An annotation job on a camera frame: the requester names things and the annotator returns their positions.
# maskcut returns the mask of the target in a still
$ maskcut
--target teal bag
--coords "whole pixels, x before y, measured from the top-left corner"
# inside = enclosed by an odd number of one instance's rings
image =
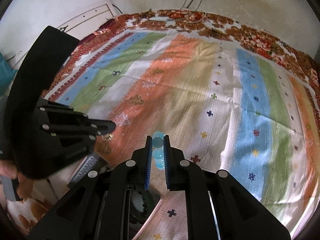
[[[17,71],[13,70],[0,53],[0,96],[2,96],[9,87]]]

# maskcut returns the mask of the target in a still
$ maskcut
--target stack of blue beads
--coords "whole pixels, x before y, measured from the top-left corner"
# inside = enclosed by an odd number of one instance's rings
[[[159,170],[164,170],[163,137],[164,134],[159,131],[156,131],[152,135],[152,146],[155,148],[152,152],[152,156],[155,160],[156,167]]]

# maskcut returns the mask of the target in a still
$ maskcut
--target hand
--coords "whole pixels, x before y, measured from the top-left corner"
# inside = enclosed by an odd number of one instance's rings
[[[19,186],[17,188],[17,194],[20,198],[27,200],[33,187],[32,179],[28,179],[21,172],[18,172],[14,163],[7,160],[0,160],[0,175],[7,176],[10,179],[18,178]]]

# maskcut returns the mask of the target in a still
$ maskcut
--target bed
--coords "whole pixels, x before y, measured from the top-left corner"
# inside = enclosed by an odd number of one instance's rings
[[[265,31],[188,10],[121,15],[80,42],[42,96],[117,124],[113,143],[95,145],[111,166],[159,130],[202,169],[228,170],[292,238],[315,213],[318,65]],[[65,194],[77,165],[7,203],[24,234]],[[187,239],[184,194],[166,189],[154,163],[151,187],[163,202],[139,239]]]

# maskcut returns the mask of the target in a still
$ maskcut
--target white wall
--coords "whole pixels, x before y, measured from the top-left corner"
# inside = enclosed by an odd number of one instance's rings
[[[13,0],[0,20],[0,52],[14,65],[42,30],[57,27],[101,0]]]
[[[123,13],[181,8],[184,0],[110,0]],[[190,9],[196,9],[195,0]],[[320,22],[306,0],[203,0],[200,11],[213,12],[262,28],[290,46],[316,55]]]

